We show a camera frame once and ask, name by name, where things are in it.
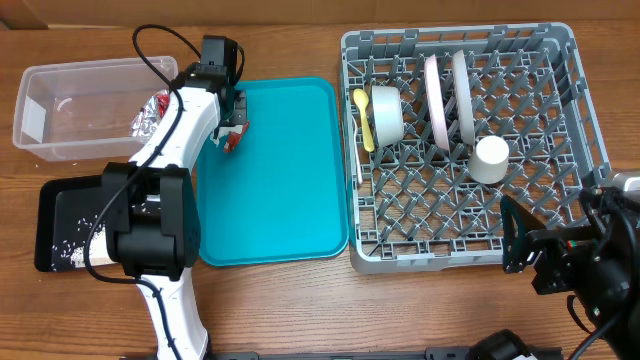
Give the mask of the gray bowl of grains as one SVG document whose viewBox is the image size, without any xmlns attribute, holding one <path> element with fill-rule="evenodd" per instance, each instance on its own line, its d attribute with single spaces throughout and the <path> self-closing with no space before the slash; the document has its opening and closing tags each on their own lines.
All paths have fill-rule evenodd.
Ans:
<svg viewBox="0 0 640 360">
<path fill-rule="evenodd" d="M 378 145 L 385 147 L 401 141 L 404 121 L 399 90 L 391 86 L 372 86 L 371 95 Z"/>
</svg>

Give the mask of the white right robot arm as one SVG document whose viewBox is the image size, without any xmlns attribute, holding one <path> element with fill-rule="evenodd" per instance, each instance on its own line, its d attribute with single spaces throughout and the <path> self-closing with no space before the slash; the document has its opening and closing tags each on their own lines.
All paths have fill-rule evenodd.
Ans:
<svg viewBox="0 0 640 360">
<path fill-rule="evenodd" d="M 547 228 L 515 199 L 502 198 L 502 267 L 532 266 L 537 294 L 564 293 L 567 308 L 580 302 L 593 324 L 571 356 L 603 340 L 620 359 L 639 356 L 639 175 L 612 172 L 584 188 L 579 204 L 588 222 Z"/>
</svg>

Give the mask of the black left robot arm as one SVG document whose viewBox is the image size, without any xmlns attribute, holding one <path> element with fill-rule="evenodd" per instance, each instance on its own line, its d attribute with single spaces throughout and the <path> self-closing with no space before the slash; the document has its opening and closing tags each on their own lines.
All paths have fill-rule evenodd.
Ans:
<svg viewBox="0 0 640 360">
<path fill-rule="evenodd" d="M 158 359 L 210 359 L 210 335 L 198 313 L 192 268 L 201 225 L 192 169 L 206 141 L 231 152 L 249 128 L 246 95 L 237 90 L 245 62 L 234 40 L 206 35 L 198 61 L 168 81 L 169 105 L 151 138 L 126 163 L 102 174 L 98 216 L 122 284 L 146 302 Z"/>
</svg>

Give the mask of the white paper cup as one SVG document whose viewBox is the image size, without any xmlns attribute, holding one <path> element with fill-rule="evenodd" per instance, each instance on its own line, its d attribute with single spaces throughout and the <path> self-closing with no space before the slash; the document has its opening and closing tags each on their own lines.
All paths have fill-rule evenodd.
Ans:
<svg viewBox="0 0 640 360">
<path fill-rule="evenodd" d="M 469 160 L 469 175 L 483 184 L 500 182 L 507 173 L 509 154 L 509 145 L 503 138 L 494 135 L 482 138 Z"/>
</svg>

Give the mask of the red sauce packet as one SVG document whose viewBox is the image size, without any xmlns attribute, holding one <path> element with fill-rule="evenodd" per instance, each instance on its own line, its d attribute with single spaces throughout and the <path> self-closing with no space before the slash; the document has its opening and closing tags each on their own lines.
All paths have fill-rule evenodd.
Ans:
<svg viewBox="0 0 640 360">
<path fill-rule="evenodd" d="M 246 133 L 249 128 L 250 123 L 247 122 L 242 125 L 235 125 L 232 127 L 224 127 L 226 142 L 224 144 L 223 150 L 225 153 L 231 153 L 238 143 L 241 141 L 242 137 Z"/>
</svg>

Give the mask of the gray plate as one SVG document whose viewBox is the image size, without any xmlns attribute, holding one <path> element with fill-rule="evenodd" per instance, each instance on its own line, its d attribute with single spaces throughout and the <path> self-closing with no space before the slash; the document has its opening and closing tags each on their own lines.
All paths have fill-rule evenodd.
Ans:
<svg viewBox="0 0 640 360">
<path fill-rule="evenodd" d="M 453 55 L 452 72 L 461 139 L 467 145 L 474 145 L 475 132 L 471 91 L 463 50 L 459 50 Z"/>
</svg>

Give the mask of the white napkin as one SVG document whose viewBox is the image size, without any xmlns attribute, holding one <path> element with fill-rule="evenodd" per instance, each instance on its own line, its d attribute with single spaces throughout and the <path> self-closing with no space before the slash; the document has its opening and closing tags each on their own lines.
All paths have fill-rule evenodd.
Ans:
<svg viewBox="0 0 640 360">
<path fill-rule="evenodd" d="M 219 146 L 221 141 L 219 137 L 216 137 L 213 134 L 210 136 L 210 140 L 216 145 L 216 147 Z"/>
</svg>

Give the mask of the yellow plastic spoon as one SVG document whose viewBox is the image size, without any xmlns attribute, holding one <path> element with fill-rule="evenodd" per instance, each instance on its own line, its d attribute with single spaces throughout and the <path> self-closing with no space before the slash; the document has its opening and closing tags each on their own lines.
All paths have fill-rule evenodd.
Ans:
<svg viewBox="0 0 640 360">
<path fill-rule="evenodd" d="M 353 101 L 357 106 L 360 114 L 364 148 L 367 152 L 371 153 L 375 150 L 375 144 L 367 116 L 369 97 L 363 89 L 355 89 L 353 91 Z"/>
</svg>

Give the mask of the foil wrapper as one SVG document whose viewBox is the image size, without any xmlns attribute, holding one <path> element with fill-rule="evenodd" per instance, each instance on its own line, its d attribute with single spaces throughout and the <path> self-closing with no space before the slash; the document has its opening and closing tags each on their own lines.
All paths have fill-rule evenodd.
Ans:
<svg viewBox="0 0 640 360">
<path fill-rule="evenodd" d="M 131 136 L 150 138 L 159 126 L 170 103 L 170 93 L 163 89 L 152 95 L 131 122 Z"/>
</svg>

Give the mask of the pink plastic utensil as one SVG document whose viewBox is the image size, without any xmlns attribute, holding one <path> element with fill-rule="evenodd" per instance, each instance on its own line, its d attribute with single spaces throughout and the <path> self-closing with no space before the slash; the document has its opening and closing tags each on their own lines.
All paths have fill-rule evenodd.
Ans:
<svg viewBox="0 0 640 360">
<path fill-rule="evenodd" d="M 363 183 L 363 175 L 362 175 L 362 171 L 361 171 L 361 162 L 360 162 L 360 156 L 359 156 L 359 149 L 358 149 L 358 125 L 357 122 L 354 118 L 353 115 L 351 115 L 351 121 L 352 121 L 352 125 L 353 125 L 353 148 L 354 148 L 354 154 L 355 154 L 355 161 L 356 161 L 356 176 L 357 176 L 357 183 L 358 183 L 358 187 Z"/>
</svg>

